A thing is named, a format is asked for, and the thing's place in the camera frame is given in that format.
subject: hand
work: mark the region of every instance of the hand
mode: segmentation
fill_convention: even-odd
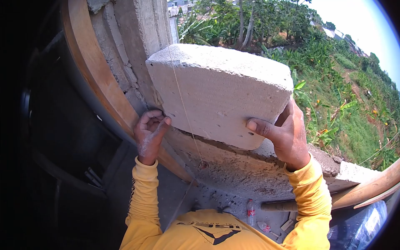
[[[171,125],[171,118],[161,110],[146,111],[133,129],[138,144],[138,160],[151,166],[156,162],[162,138]]]
[[[247,121],[246,127],[272,141],[276,156],[286,162],[289,171],[299,170],[309,163],[303,112],[292,97],[275,125],[251,118]]]

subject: plastic bag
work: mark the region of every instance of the plastic bag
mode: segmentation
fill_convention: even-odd
[[[342,217],[335,218],[338,222],[333,223],[335,225],[331,226],[328,233],[331,249],[363,250],[386,221],[386,204],[380,200],[364,208],[347,210]]]

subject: wooden frame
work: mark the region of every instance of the wooden frame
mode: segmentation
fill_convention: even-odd
[[[139,116],[126,99],[104,58],[86,0],[63,0],[61,16],[68,48],[82,77],[112,118],[126,134],[134,138],[133,127]],[[159,151],[158,161],[182,180],[193,180],[163,147]]]

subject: roof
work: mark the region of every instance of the roof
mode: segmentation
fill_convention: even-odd
[[[322,27],[326,33],[327,36],[334,38],[335,37],[335,32],[333,30],[329,30],[327,28]]]

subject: tree trunk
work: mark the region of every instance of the tree trunk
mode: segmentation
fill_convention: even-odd
[[[240,30],[239,37],[235,48],[238,49],[243,44],[244,20],[243,20],[243,1],[239,0],[239,16],[240,16]]]
[[[246,43],[246,48],[248,48],[250,46],[251,40],[253,38],[253,30],[254,30],[254,22],[252,22],[252,25],[251,25],[250,35],[249,35],[249,39],[247,40],[247,43]]]
[[[267,37],[265,38],[265,43],[266,43],[267,45],[268,45],[268,39],[270,38],[270,36],[271,36],[270,29],[268,29]]]
[[[289,30],[286,30],[286,40],[289,40],[292,36],[289,34]]]
[[[264,42],[264,29],[261,30],[261,35],[258,38],[258,41],[262,44]]]
[[[251,7],[251,15],[250,15],[250,22],[249,22],[249,26],[247,27],[247,32],[246,32],[246,37],[244,39],[244,42],[242,44],[242,46],[239,48],[239,50],[243,50],[245,45],[247,44],[247,42],[249,41],[249,39],[251,39],[249,36],[253,30],[253,23],[254,23],[254,5]]]

